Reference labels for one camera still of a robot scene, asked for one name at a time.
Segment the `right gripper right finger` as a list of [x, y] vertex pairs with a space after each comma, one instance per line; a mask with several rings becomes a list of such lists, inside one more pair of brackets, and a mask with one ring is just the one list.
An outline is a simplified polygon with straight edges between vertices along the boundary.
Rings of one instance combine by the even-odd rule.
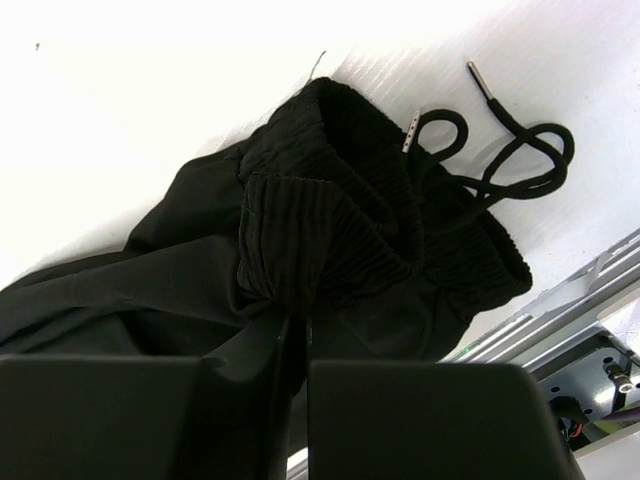
[[504, 363], [322, 358], [306, 324], [311, 479], [577, 479], [535, 378]]

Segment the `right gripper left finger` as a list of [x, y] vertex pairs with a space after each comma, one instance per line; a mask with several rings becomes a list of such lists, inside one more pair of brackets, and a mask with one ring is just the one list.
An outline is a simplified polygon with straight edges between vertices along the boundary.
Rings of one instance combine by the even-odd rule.
[[7, 355], [5, 479], [282, 479], [275, 360]]

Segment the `black trousers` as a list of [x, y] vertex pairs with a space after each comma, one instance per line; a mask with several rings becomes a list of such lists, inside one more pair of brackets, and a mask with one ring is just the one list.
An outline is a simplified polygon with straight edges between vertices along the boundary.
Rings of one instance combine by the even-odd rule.
[[358, 91], [305, 85], [247, 139], [194, 159], [122, 250], [1, 293], [5, 354], [203, 356], [266, 313], [310, 327], [320, 357], [438, 360], [532, 275], [490, 208], [559, 189], [575, 143], [487, 105], [511, 140], [478, 177], [444, 162], [458, 113], [402, 129]]

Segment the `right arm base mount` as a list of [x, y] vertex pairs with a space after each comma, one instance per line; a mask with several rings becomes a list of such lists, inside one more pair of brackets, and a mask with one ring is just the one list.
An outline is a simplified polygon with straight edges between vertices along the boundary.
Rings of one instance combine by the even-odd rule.
[[572, 449], [610, 434], [598, 424], [639, 403], [639, 356], [603, 334], [575, 343], [534, 376]]

